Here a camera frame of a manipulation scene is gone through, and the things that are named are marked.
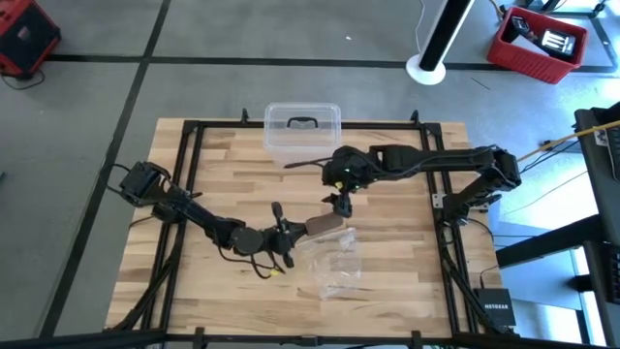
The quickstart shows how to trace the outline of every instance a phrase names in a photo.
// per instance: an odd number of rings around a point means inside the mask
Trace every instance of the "clear plastic bag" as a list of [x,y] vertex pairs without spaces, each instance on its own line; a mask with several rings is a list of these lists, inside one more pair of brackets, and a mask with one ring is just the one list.
[[295,250],[316,281],[322,300],[357,286],[361,259],[355,228],[310,237],[298,243]]

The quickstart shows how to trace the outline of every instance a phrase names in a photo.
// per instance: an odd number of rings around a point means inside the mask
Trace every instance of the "desk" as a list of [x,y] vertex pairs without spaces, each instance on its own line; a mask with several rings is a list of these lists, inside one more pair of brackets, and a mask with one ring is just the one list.
[[[592,111],[579,110],[574,116],[576,128],[579,130],[598,125]],[[497,257],[500,267],[505,268],[584,245],[590,270],[587,280],[589,290],[596,294],[607,345],[616,347],[620,345],[620,305],[606,301],[606,275],[603,268],[605,262],[602,260],[600,247],[602,242],[620,245],[620,182],[611,174],[607,149],[596,145],[593,135],[580,137],[579,142],[599,213],[503,248],[497,252]]]
[[[172,171],[183,121],[159,120],[149,161]],[[469,147],[464,124],[441,126],[446,148]],[[420,147],[419,132],[407,129],[346,129],[342,140],[361,149],[386,143]],[[459,191],[476,174],[450,177],[454,191]],[[330,189],[322,186],[319,169],[277,169],[264,152],[263,129],[206,129],[194,191],[203,192],[197,201],[213,213],[245,220],[257,228],[274,224],[271,201],[282,203],[285,216],[292,221],[330,210],[321,203]],[[354,216],[346,224],[357,229],[362,277],[356,289],[327,301],[319,300],[303,265],[286,275],[260,280],[250,266],[222,260],[203,231],[189,224],[169,333],[192,334],[196,327],[204,327],[209,334],[406,337],[417,330],[423,337],[451,337],[426,176],[375,183],[352,200]],[[148,214],[147,208],[137,209],[134,218]],[[472,213],[472,217],[486,221],[481,213]],[[107,326],[119,322],[146,289],[160,225],[149,220],[131,229]],[[493,243],[477,225],[462,227],[461,232],[470,279],[477,287],[480,272],[497,265]],[[501,287],[499,272],[487,271],[484,282],[487,287]],[[462,295],[456,287],[454,293],[460,327],[465,331]],[[161,305],[160,293],[154,312],[157,318]]]

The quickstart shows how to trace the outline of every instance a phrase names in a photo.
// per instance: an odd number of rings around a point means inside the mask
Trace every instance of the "yellow wire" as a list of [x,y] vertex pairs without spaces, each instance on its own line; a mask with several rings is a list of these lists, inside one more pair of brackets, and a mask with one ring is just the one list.
[[608,129],[610,127],[615,127],[615,126],[620,126],[620,120],[609,122],[609,123],[607,123],[605,125],[601,125],[601,126],[595,126],[593,128],[587,129],[587,130],[579,131],[577,133],[573,133],[572,135],[568,135],[566,137],[563,137],[563,138],[561,138],[561,139],[559,139],[557,141],[553,141],[551,143],[547,143],[547,144],[541,146],[540,148],[538,148],[536,150],[533,150],[533,151],[531,151],[531,152],[521,156],[516,161],[517,162],[521,162],[521,161],[531,157],[532,155],[534,155],[534,154],[536,154],[538,152],[541,152],[543,150],[547,150],[547,149],[551,148],[552,146],[555,146],[555,145],[557,145],[559,143],[565,142],[565,141],[567,141],[569,139],[572,139],[572,138],[575,138],[575,137],[581,137],[581,136],[589,135],[589,134],[594,133],[596,131],[605,130],[605,129]]

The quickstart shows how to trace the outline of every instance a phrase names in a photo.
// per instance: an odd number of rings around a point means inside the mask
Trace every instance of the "red plastic bin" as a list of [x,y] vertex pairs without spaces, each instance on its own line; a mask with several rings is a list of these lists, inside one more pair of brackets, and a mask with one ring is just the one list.
[[[538,36],[543,33],[544,29],[554,29],[575,36],[575,54],[571,61],[553,58],[503,41],[502,35],[511,16],[523,17],[530,25],[530,30]],[[493,39],[486,59],[526,76],[549,83],[558,83],[571,70],[581,66],[587,40],[588,31],[584,28],[519,7],[512,7],[504,17],[504,22]]]

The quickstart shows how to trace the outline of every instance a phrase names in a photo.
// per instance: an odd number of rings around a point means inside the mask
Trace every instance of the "clear plastic container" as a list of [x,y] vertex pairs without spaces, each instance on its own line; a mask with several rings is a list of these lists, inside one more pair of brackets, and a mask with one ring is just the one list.
[[335,104],[272,103],[264,111],[264,149],[280,167],[331,156],[340,135]]

